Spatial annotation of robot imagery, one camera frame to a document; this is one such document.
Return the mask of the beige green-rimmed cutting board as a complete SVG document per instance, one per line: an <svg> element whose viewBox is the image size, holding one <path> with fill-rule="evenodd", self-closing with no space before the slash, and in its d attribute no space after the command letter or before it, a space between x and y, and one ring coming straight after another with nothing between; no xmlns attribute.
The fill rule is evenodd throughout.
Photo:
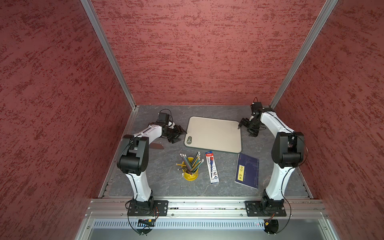
<svg viewBox="0 0 384 240"><path fill-rule="evenodd" d="M236 121L190 117L184 144L189 148L238 154L242 151L238 125Z"/></svg>

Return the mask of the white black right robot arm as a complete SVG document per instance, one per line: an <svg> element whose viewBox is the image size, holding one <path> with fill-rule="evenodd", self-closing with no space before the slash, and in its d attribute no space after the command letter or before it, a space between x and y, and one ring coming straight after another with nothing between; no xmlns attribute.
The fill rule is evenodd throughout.
<svg viewBox="0 0 384 240"><path fill-rule="evenodd" d="M289 128L275 112L259 111L250 119L241 119L238 128L246 127L256 137L265 126L275 137L271 151L274 169L267 188L263 192L260 208L283 207L289 179L303 161L306 150L304 135Z"/></svg>

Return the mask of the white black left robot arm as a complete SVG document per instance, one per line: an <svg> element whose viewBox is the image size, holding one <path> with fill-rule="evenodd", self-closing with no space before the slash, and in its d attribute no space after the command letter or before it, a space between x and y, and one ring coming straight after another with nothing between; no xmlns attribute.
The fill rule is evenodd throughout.
<svg viewBox="0 0 384 240"><path fill-rule="evenodd" d="M149 187L146 175L150 144L160 137L175 143L181 135L186 133L175 123L152 123L139 133L123 137L117 167L129 179L134 191L132 202L138 208L144 210L154 208L153 191Z"/></svg>

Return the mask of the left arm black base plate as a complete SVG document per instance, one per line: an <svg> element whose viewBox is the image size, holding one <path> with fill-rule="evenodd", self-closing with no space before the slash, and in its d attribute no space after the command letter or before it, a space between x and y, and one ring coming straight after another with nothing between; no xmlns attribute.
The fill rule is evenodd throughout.
<svg viewBox="0 0 384 240"><path fill-rule="evenodd" d="M168 214L169 201L150 200L138 202L131 200L126 203L129 216L134 217L164 217Z"/></svg>

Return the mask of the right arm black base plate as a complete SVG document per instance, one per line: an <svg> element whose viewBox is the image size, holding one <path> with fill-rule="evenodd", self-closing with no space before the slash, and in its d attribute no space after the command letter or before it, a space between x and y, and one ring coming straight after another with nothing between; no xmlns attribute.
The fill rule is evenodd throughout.
<svg viewBox="0 0 384 240"><path fill-rule="evenodd" d="M282 201L245 201L245 209L248 217L286 217L287 213Z"/></svg>

